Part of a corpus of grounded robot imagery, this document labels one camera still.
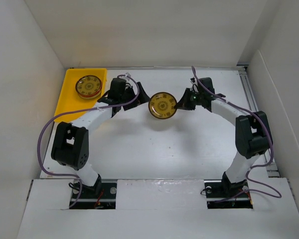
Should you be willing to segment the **yellow patterned plate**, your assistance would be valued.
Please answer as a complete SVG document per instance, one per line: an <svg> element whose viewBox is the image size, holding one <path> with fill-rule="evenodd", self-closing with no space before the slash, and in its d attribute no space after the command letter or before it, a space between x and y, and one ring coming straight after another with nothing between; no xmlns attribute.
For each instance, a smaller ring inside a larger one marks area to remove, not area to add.
<svg viewBox="0 0 299 239"><path fill-rule="evenodd" d="M94 75L83 76L75 85L76 92L81 95L98 95L101 89L102 81Z"/></svg>
<svg viewBox="0 0 299 239"><path fill-rule="evenodd" d="M166 120L173 117L177 111L176 98L167 92L155 93L149 100L149 113L156 119Z"/></svg>

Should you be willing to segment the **orange plate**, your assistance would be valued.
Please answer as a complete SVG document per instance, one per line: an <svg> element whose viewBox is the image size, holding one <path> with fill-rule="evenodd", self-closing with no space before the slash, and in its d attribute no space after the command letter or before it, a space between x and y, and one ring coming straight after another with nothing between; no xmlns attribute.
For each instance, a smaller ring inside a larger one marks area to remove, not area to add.
<svg viewBox="0 0 299 239"><path fill-rule="evenodd" d="M93 98L96 98L99 96L100 96L100 94L98 94L98 95L81 95L81 94L79 94L79 97L81 97L83 99L93 99Z"/></svg>

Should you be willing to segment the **cream floral plate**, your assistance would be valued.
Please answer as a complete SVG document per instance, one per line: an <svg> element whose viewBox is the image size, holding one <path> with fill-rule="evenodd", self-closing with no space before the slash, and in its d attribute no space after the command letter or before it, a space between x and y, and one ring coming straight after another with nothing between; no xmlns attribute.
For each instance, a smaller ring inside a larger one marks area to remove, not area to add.
<svg viewBox="0 0 299 239"><path fill-rule="evenodd" d="M94 97L94 98L83 98L81 97L81 99L86 100L86 101L96 101L98 100L100 97Z"/></svg>

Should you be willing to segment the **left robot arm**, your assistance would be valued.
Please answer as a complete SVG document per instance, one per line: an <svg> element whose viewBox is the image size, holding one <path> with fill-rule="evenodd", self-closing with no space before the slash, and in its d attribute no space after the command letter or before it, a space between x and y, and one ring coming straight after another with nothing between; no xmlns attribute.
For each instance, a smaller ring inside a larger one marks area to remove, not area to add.
<svg viewBox="0 0 299 239"><path fill-rule="evenodd" d="M128 75L113 78L110 89L97 100L93 110L72 122L62 121L56 128L51 158L72 168L82 180L82 190L92 198L101 193L102 182L100 174L88 163L89 134L121 109L127 111L150 100L141 82L136 82L135 90L128 84L127 79L130 78Z"/></svg>

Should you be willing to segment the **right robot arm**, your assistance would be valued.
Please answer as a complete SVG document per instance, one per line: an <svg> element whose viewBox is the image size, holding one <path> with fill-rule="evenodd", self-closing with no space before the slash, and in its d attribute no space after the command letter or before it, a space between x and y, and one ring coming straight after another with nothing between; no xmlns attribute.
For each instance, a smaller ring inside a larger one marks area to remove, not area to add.
<svg viewBox="0 0 299 239"><path fill-rule="evenodd" d="M193 111L196 106L202 106L234 126L237 153L223 173L220 190L226 198L248 192L247 174L255 168L258 158L273 146L266 113L253 112L225 100L223 94L215 93L211 78L191 78L190 81L191 88L186 88L175 109Z"/></svg>

